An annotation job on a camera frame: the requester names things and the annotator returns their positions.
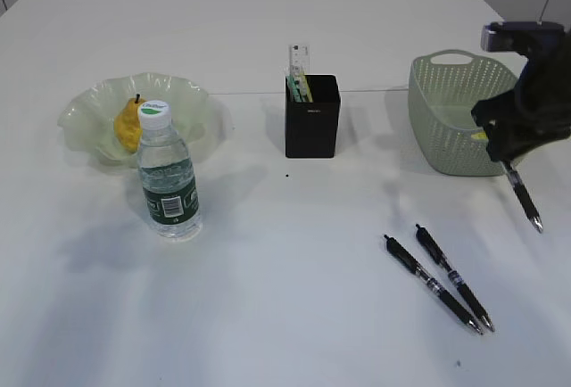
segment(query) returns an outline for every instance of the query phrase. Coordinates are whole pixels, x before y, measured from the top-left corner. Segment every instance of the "green basket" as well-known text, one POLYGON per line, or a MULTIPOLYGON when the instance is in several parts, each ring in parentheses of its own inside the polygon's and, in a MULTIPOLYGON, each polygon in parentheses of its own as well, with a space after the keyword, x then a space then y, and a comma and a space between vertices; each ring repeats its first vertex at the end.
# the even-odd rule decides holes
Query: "green basket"
POLYGON ((470 111, 479 100, 504 93, 517 77, 503 64, 461 50, 418 57, 410 68, 409 118, 418 145, 436 170, 454 176, 498 176, 498 163, 485 150, 487 139, 470 111), (443 54, 460 54, 466 64, 437 64, 443 54))

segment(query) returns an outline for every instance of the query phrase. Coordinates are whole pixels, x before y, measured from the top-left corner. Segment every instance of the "fruit bowl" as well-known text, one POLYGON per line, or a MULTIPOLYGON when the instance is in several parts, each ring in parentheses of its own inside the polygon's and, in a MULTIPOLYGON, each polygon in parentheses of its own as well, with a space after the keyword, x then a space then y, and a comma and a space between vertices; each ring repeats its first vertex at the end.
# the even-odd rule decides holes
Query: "fruit bowl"
POLYGON ((170 105, 172 122, 191 153, 193 146, 205 146, 202 141, 209 139, 207 123, 212 120, 208 93, 188 79, 160 73, 106 79, 71 100, 57 121, 66 145, 74 151, 91 152, 102 163, 134 167, 135 154, 115 136, 113 121, 136 94, 170 105))

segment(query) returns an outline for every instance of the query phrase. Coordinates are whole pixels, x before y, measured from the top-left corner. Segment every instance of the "pen tip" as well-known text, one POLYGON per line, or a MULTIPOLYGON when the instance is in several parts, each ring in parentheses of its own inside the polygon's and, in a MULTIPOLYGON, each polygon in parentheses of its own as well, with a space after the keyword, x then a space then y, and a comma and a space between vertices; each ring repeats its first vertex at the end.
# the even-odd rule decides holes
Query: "pen tip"
POLYGON ((532 225, 534 226, 534 228, 537 230, 537 232, 539 234, 543 233, 543 223, 542 223, 542 219, 539 216, 535 216, 533 218, 529 219, 532 223, 532 225))
POLYGON ((482 320, 482 324, 490 329, 490 331, 496 332, 496 328, 493 326, 492 320, 489 316, 481 316, 480 320, 482 320))
POLYGON ((484 331, 482 330, 482 328, 480 327, 480 325, 478 323, 476 323, 474 320, 468 320, 468 325, 474 329, 476 332, 480 333, 481 335, 484 334, 484 331))

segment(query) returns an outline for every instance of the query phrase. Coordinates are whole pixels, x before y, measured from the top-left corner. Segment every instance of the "bottle cap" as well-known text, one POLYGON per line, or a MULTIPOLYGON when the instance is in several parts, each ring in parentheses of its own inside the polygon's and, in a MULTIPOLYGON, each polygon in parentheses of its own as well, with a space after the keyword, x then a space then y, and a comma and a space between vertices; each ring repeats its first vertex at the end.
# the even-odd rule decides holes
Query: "bottle cap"
POLYGON ((139 122, 143 130, 160 130, 170 125, 170 106, 162 100, 143 103, 138 109, 139 122))

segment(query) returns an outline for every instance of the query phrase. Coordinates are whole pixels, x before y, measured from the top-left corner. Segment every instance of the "black pen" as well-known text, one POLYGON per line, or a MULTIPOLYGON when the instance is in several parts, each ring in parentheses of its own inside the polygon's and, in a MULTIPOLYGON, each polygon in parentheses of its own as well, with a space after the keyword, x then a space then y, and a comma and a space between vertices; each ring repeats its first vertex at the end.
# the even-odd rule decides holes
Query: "black pen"
POLYGON ((539 212, 535 208, 534 202, 532 202, 532 198, 529 196, 529 193, 525 188, 524 181, 521 180, 521 176, 509 162, 502 161, 500 162, 500 165, 508 177, 508 181, 511 184, 511 187, 514 188, 514 193, 516 193, 516 197, 519 200, 521 207, 524 209, 525 215, 537 230, 537 232, 542 233, 542 219, 539 217, 539 212))
POLYGON ((459 292, 462 298, 464 298, 464 301, 472 309, 472 311, 474 311, 474 315, 482 321, 485 327, 490 329, 492 332, 495 332, 495 328, 493 327, 490 316, 488 316, 488 313, 484 307, 482 307, 480 302, 478 302, 478 299, 472 293, 468 285, 464 283, 464 280, 458 271, 456 271, 451 263, 446 259, 446 255, 444 255, 444 252, 440 249, 438 244, 436 244, 434 238, 432 238, 428 231, 426 231, 426 229, 419 224, 417 224, 417 228, 418 242, 422 245, 422 247, 425 248, 431 258, 434 260, 434 263, 446 271, 448 278, 452 284, 454 284, 456 290, 459 292))
POLYGON ((474 329, 476 332, 480 333, 481 335, 484 334, 482 329, 480 328, 479 324, 476 320, 472 317, 470 313, 462 307, 462 305, 454 299, 450 293, 444 289, 444 287, 438 283, 438 281, 432 277, 428 272, 424 269, 422 265, 418 263, 416 259, 412 257, 410 253, 408 253, 399 242, 397 242, 394 238, 385 235, 386 239, 386 249, 391 253, 400 263, 409 270, 411 274, 422 279, 425 282, 426 286, 430 291, 436 295, 440 301, 446 305, 460 321, 464 324, 469 326, 470 328, 474 329))

